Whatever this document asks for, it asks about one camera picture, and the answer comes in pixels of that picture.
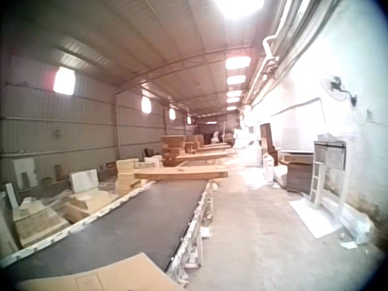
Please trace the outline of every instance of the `concrete floor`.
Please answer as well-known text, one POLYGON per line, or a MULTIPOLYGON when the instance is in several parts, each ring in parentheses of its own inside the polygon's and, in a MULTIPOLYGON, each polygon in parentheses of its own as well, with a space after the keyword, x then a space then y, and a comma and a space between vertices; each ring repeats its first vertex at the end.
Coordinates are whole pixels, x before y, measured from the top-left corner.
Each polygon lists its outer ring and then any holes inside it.
POLYGON ((376 247, 344 249, 343 229, 315 239, 289 204, 301 196, 266 184, 253 147, 224 163, 229 178, 214 196, 213 235, 204 241, 204 265, 187 272, 187 290, 362 287, 382 258, 376 247))

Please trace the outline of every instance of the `wooden board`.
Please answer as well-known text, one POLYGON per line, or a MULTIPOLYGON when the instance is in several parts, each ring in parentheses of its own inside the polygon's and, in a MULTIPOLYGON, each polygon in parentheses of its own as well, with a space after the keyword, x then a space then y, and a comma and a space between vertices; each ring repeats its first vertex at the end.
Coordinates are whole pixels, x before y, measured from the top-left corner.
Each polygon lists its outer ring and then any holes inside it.
POLYGON ((138 179, 149 180, 203 180, 228 177, 226 166, 175 167, 144 169, 135 173, 138 179))
POLYGON ((220 159, 225 158, 229 155, 228 152, 210 152, 210 153, 196 153, 194 155, 181 155, 175 158, 175 161, 203 161, 207 159, 220 159))
POLYGON ((109 192, 98 189, 73 194, 69 197, 70 204, 82 209, 96 209, 110 202, 109 192))
POLYGON ((230 149, 229 145, 219 145, 217 147, 200 147, 196 150, 197 153, 203 153, 203 152, 215 152, 217 150, 227 150, 230 149))
POLYGON ((228 145, 226 142, 220 142, 218 144, 204 144, 202 147, 219 147, 228 145))
POLYGON ((77 207, 73 204, 70 204, 69 202, 65 203, 65 218, 73 223, 76 223, 89 215, 97 212, 98 210, 104 208, 105 206, 108 206, 110 203, 112 203, 114 200, 118 199, 119 195, 110 194, 109 199, 106 201, 100 201, 99 204, 95 204, 94 208, 90 209, 83 209, 80 207, 77 207))

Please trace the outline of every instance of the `stack of wood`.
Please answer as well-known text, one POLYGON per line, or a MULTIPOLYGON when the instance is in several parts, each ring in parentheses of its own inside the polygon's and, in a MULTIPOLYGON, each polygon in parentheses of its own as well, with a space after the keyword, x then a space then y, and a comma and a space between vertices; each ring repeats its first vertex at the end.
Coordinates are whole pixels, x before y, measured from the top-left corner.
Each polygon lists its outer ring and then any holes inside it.
POLYGON ((191 153, 193 153, 195 150, 197 150, 201 146, 196 135, 186 136, 186 143, 189 143, 189 142, 193 143, 192 148, 191 148, 191 150, 192 150, 191 153))
POLYGON ((179 162, 177 156, 185 155, 186 135, 164 135, 162 136, 162 160, 164 167, 176 167, 179 162))
POLYGON ((70 195, 65 203, 65 218, 76 223, 111 204, 119 195, 97 188, 70 195))
MULTIPOLYGON (((118 172, 116 191, 118 195, 125 196, 140 181, 139 179, 135 179, 136 169, 139 168, 139 159, 121 159, 116 162, 116 165, 118 172)), ((146 163, 142 163, 141 167, 147 167, 147 165, 146 163)))
POLYGON ((26 198, 20 207, 13 209, 13 221, 23 247, 37 243, 70 225, 53 209, 31 198, 26 198))
POLYGON ((282 151, 281 164, 287 166, 284 188, 288 191, 310 193, 313 172, 313 152, 282 151))

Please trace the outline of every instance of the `corrugated metal wall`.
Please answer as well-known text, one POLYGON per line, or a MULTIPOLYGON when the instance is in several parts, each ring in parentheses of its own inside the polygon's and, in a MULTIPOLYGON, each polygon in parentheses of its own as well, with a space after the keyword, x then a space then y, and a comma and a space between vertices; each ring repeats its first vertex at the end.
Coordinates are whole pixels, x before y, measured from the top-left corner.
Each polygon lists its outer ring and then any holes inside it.
POLYGON ((141 157, 145 148, 161 150, 160 136, 166 133, 163 107, 151 101, 152 112, 145 114, 141 111, 141 99, 131 92, 117 95, 121 158, 141 157))
POLYGON ((171 120, 169 117, 169 111, 166 110, 166 127, 168 135, 185 135, 186 120, 180 112, 175 112, 175 120, 171 120))
MULTIPOLYGON (((72 96, 53 91, 57 67, 13 56, 2 97, 2 182, 15 182, 13 160, 32 156, 39 184, 55 165, 65 174, 105 169, 119 158, 141 157, 144 148, 158 152, 166 133, 163 108, 141 111, 141 96, 76 74, 72 96)), ((169 134, 184 134, 182 117, 166 120, 169 134)))

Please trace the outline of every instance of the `wooden plank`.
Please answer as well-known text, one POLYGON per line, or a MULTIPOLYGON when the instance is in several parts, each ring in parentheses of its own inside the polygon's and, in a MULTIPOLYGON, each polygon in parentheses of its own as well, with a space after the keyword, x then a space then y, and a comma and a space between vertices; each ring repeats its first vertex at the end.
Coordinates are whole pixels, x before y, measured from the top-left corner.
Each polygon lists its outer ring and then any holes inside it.
POLYGON ((138 179, 149 180, 205 180, 228 177, 226 166, 175 167, 144 169, 135 173, 138 179))
POLYGON ((220 142, 218 144, 204 144, 202 147, 218 147, 218 146, 226 146, 228 145, 226 142, 220 142))
POLYGON ((227 150, 230 149, 229 145, 219 145, 217 147, 200 147, 196 150, 197 153, 203 153, 203 152, 215 152, 217 150, 227 150))
POLYGON ((210 153, 196 153, 194 155, 181 155, 175 158, 175 161, 203 161, 207 159, 220 159, 229 155, 229 152, 210 152, 210 153))
POLYGON ((73 223, 76 223, 89 215, 97 212, 98 210, 104 208, 105 206, 111 204, 114 200, 118 199, 119 195, 110 194, 108 200, 99 200, 94 203, 94 208, 84 209, 78 206, 71 204, 70 202, 65 203, 65 218, 73 223))

